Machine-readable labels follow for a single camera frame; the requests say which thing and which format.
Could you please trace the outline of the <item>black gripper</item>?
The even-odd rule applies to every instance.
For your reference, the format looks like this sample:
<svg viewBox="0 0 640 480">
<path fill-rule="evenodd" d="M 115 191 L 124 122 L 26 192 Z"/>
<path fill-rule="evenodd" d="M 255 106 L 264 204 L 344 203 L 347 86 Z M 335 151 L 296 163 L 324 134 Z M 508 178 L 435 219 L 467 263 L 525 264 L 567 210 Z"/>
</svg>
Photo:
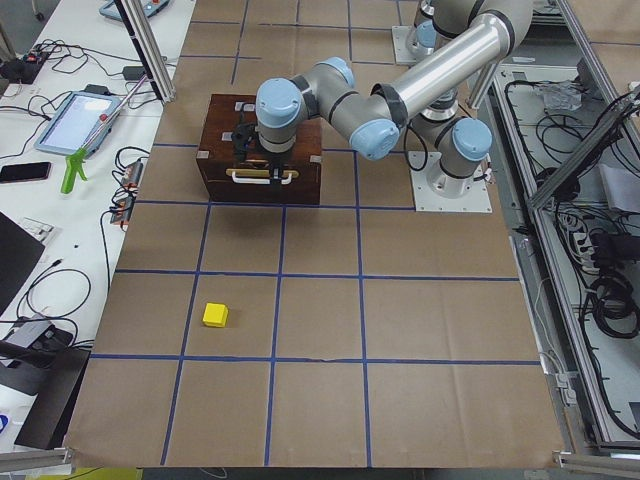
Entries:
<svg viewBox="0 0 640 480">
<path fill-rule="evenodd" d="M 285 171 L 281 180 L 280 171 L 292 165 L 292 153 L 272 153 L 260 143 L 257 123 L 245 120 L 244 112 L 239 114 L 237 125 L 231 135 L 233 146 L 233 167 L 240 170 L 268 171 L 272 184 L 289 185 L 292 172 Z"/>
</svg>

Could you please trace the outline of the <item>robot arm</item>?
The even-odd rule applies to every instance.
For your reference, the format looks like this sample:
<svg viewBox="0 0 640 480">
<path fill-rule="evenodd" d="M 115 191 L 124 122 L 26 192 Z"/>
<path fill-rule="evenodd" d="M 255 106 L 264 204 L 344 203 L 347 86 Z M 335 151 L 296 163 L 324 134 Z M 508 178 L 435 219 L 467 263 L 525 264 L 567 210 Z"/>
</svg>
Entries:
<svg viewBox="0 0 640 480">
<path fill-rule="evenodd" d="M 490 64 L 508 56 L 529 30 L 530 1 L 435 1 L 435 51 L 369 96 L 355 88 L 353 72 L 339 57 L 316 63 L 291 79 L 263 82 L 255 100 L 257 119 L 240 123 L 231 139 L 245 156 L 255 144 L 274 172 L 271 182 L 287 185 L 279 165 L 296 142 L 299 124 L 321 117 L 351 148 L 369 160 L 384 158 L 411 120 L 445 93 Z"/>
</svg>

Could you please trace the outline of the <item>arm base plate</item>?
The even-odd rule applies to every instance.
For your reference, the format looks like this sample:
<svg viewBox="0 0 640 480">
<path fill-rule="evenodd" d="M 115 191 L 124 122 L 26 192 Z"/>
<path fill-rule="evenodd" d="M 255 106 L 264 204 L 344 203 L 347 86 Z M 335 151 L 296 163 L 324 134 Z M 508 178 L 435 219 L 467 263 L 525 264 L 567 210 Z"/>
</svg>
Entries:
<svg viewBox="0 0 640 480">
<path fill-rule="evenodd" d="M 429 22 L 418 27 L 393 26 L 391 34 L 398 65 L 414 65 L 434 51 L 436 31 Z"/>
<path fill-rule="evenodd" d="M 410 165 L 426 166 L 420 171 L 410 171 L 415 210 L 434 213 L 490 214 L 492 206 L 485 180 L 476 181 L 482 174 L 481 164 L 466 179 L 448 176 L 440 165 L 440 152 L 409 151 Z"/>
</svg>

